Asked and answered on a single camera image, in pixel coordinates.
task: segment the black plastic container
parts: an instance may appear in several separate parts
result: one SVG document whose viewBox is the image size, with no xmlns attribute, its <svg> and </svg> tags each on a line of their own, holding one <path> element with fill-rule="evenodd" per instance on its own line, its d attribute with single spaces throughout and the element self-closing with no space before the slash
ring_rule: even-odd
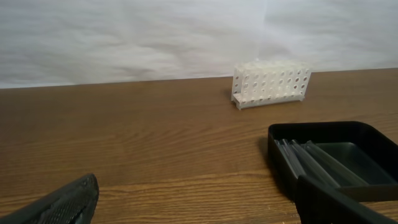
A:
<svg viewBox="0 0 398 224">
<path fill-rule="evenodd" d="M 398 181 L 398 146 L 374 127 L 357 121 L 273 124 L 268 130 L 268 154 L 286 186 L 288 196 L 295 198 L 297 179 L 274 140 L 296 139 L 300 144 L 352 142 Z M 398 184 L 362 187 L 340 187 L 341 193 L 357 202 L 398 200 Z"/>
</svg>

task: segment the white wall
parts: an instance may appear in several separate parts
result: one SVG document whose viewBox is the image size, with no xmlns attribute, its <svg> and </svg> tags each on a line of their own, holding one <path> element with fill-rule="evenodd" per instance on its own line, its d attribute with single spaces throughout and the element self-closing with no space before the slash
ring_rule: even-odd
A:
<svg viewBox="0 0 398 224">
<path fill-rule="evenodd" d="M 395 0 L 0 1 L 0 88 L 221 77 L 256 57 L 302 58 L 317 70 L 396 67 L 397 6 Z"/>
</svg>

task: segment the wood grain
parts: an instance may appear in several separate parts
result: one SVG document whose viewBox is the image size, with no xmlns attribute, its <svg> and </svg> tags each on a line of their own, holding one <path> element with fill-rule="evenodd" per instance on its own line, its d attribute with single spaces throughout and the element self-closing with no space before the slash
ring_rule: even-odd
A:
<svg viewBox="0 0 398 224">
<path fill-rule="evenodd" d="M 268 126 L 356 120 L 398 142 L 397 75 L 316 73 L 303 102 L 242 111 L 231 78 L 0 90 L 0 216 L 93 172 L 93 223 L 299 223 Z M 398 220 L 396 202 L 365 205 Z"/>
</svg>

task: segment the white backdrop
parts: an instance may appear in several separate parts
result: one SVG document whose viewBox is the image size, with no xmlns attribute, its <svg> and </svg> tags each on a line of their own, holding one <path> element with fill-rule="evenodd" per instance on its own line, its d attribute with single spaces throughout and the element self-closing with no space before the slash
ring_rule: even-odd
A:
<svg viewBox="0 0 398 224">
<path fill-rule="evenodd" d="M 396 0 L 4 0 L 0 88 L 230 76 L 257 57 L 397 67 L 396 9 Z"/>
</svg>

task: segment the brown tabletop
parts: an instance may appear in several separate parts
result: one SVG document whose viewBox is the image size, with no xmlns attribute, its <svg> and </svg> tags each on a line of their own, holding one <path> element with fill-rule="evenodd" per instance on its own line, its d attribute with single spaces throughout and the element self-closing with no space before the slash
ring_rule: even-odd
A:
<svg viewBox="0 0 398 224">
<path fill-rule="evenodd" d="M 315 73 L 303 102 L 242 111 L 231 84 L 0 90 L 0 216 L 92 172 L 93 223 L 300 223 L 262 157 L 271 124 L 362 121 L 398 142 L 398 69 Z M 398 202 L 365 204 L 398 220 Z"/>
</svg>

